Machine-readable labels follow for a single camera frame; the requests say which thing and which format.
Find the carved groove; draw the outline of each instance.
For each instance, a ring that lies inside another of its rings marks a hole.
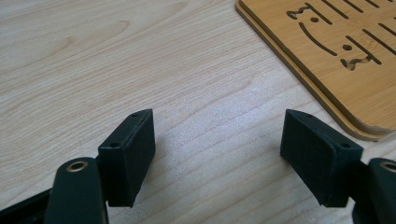
[[[345,59],[341,59],[341,64],[348,70],[350,71],[354,71],[356,68],[356,64],[357,63],[368,63],[370,62],[371,59],[369,58],[369,56],[367,56],[366,58],[363,59],[353,59],[351,61],[347,61]]]
[[[396,32],[390,30],[390,28],[388,26],[386,26],[385,24],[379,23],[378,25],[381,26],[382,28],[384,28],[386,31],[388,31],[391,34],[393,34],[394,36],[396,36]]]
[[[294,19],[294,20],[297,20],[297,15],[298,15],[298,14],[303,14],[303,12],[304,12],[305,10],[307,10],[307,9],[310,9],[310,8],[309,8],[309,7],[300,7],[300,8],[298,9],[298,11],[287,11],[286,14],[287,14],[290,18],[292,18],[292,19]]]
[[[382,45],[382,47],[384,47],[385,49],[389,50],[390,52],[392,52],[394,55],[396,55],[396,50],[394,50],[393,48],[391,48],[389,45],[387,45],[384,41],[382,41],[380,38],[376,37],[375,35],[373,35],[372,33],[370,33],[368,30],[363,29],[363,32],[366,33],[367,35],[369,35],[372,39],[374,39],[376,42],[378,42],[380,45]]]
[[[361,44],[359,44],[356,40],[354,40],[352,37],[350,37],[349,35],[346,36],[346,39],[348,39],[350,42],[352,42],[354,45],[356,45],[356,47],[358,47],[359,49],[361,49],[364,53],[367,54],[367,57],[369,60],[373,60],[375,63],[377,64],[382,64],[370,51],[368,51],[364,46],[362,46]]]
[[[322,45],[320,42],[318,42],[318,41],[309,33],[309,31],[306,29],[305,25],[304,25],[302,22],[299,22],[299,25],[300,25],[301,29],[303,30],[303,32],[306,34],[306,36],[308,36],[308,38],[309,38],[312,42],[314,42],[316,45],[318,45],[318,47],[320,47],[321,49],[323,49],[323,50],[325,50],[326,52],[330,53],[332,56],[337,56],[337,54],[336,54],[334,51],[332,51],[332,50],[326,48],[324,45]]]
[[[323,16],[320,12],[318,12],[314,7],[312,7],[309,3],[305,3],[309,8],[312,9],[319,17],[321,17],[324,21],[326,21],[329,25],[332,25],[332,22],[329,21],[325,16]]]
[[[376,3],[372,2],[371,0],[366,0],[366,2],[370,3],[370,5],[372,5],[373,7],[379,8],[379,5],[377,5]]]
[[[359,13],[363,13],[363,10],[361,10],[359,7],[355,6],[355,4],[349,2],[349,0],[344,0],[344,2],[346,2],[351,7],[355,8],[357,11],[359,11]]]
[[[332,10],[334,10],[336,13],[338,13],[340,16],[344,17],[345,19],[349,19],[349,17],[344,12],[342,12],[340,9],[335,7],[333,4],[331,4],[327,0],[322,0],[322,2],[324,4],[326,4],[328,7],[330,7]]]

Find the black plastic part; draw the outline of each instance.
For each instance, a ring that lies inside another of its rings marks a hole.
[[[286,111],[280,154],[320,204],[347,205],[349,170],[360,162],[362,151],[362,147],[314,116]]]
[[[95,159],[78,158],[59,167],[44,223],[108,223]]]
[[[369,162],[368,191],[380,223],[396,223],[396,162]]]
[[[50,198],[51,189],[47,189],[20,203],[16,203],[0,212],[0,223],[43,223],[44,214]]]
[[[109,206],[134,205],[155,154],[152,110],[127,117],[99,146],[98,160]]]
[[[368,190],[368,183],[371,181],[369,166],[361,162],[352,167],[350,173],[348,192],[356,202],[352,212],[353,223],[379,224]]]

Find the engraved wooden plate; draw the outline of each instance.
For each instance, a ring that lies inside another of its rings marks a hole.
[[[393,0],[240,0],[237,9],[348,133],[396,130]]]

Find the wooden table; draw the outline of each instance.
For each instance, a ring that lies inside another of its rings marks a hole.
[[[153,108],[157,153],[111,223],[351,223],[279,157],[286,108],[344,133],[226,1],[2,1],[0,209]],[[396,160],[396,137],[356,140]]]

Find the engraved symbol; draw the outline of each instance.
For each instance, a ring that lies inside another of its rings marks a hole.
[[[376,7],[379,8],[379,5],[377,5],[376,3],[374,3],[371,0],[365,0],[368,4],[370,4],[372,7]],[[335,7],[334,5],[332,5],[330,2],[328,2],[327,0],[321,0],[322,3],[324,3],[326,6],[328,6],[329,8],[331,8],[333,11],[335,11],[338,15],[340,15],[341,17],[343,17],[344,19],[348,20],[349,17],[348,15],[346,15],[344,12],[342,12],[339,8]],[[357,11],[359,11],[359,13],[364,13],[363,10],[361,10],[359,7],[357,7],[356,5],[354,5],[353,3],[351,3],[349,0],[344,0],[344,2],[346,2],[349,6],[353,7],[354,9],[356,9]],[[286,14],[293,20],[299,20],[301,15],[303,13],[306,13],[306,11],[309,12],[313,12],[316,14],[316,16],[313,16],[310,18],[310,21],[313,23],[317,23],[320,22],[320,20],[325,21],[328,25],[332,25],[332,22],[325,17],[323,14],[321,14],[319,11],[317,11],[312,5],[305,3],[304,7],[300,7],[298,10],[291,10],[291,11],[287,11]],[[386,31],[388,31],[389,33],[396,35],[396,33],[391,30],[390,28],[388,28],[388,26],[386,26],[383,23],[379,23],[379,26],[381,26],[383,29],[385,29]],[[315,44],[317,45],[319,48],[323,49],[324,51],[328,52],[329,54],[331,54],[332,56],[338,56],[337,52],[335,52],[334,50],[331,50],[330,48],[326,47],[325,44],[320,43],[320,41],[318,41],[317,38],[315,38],[312,34],[312,32],[309,32],[307,26],[302,22],[299,21],[299,26],[301,28],[301,30],[303,31],[303,33]],[[369,32],[366,29],[362,29],[362,32],[368,36],[370,36],[374,41],[376,41],[379,45],[381,45],[383,48],[387,49],[388,51],[390,51],[391,53],[393,53],[393,55],[396,55],[396,50],[394,48],[392,48],[390,45],[388,45],[387,43],[385,43],[383,40],[381,40],[379,37],[377,37],[376,35],[372,34],[371,32]],[[343,65],[346,69],[350,70],[350,71],[354,71],[357,67],[357,64],[359,63],[369,63],[370,61],[373,61],[374,63],[380,65],[382,64],[375,56],[373,53],[371,53],[368,49],[366,49],[364,46],[362,46],[358,41],[356,41],[355,39],[353,39],[351,36],[346,36],[346,40],[348,40],[349,42],[351,42],[351,44],[353,44],[355,47],[357,47],[357,49],[360,49],[362,52],[364,52],[366,54],[365,57],[362,58],[353,58],[353,59],[346,59],[343,58],[340,60],[341,65]],[[342,49],[345,51],[350,51],[352,49],[354,49],[351,45],[345,44],[342,46]]]

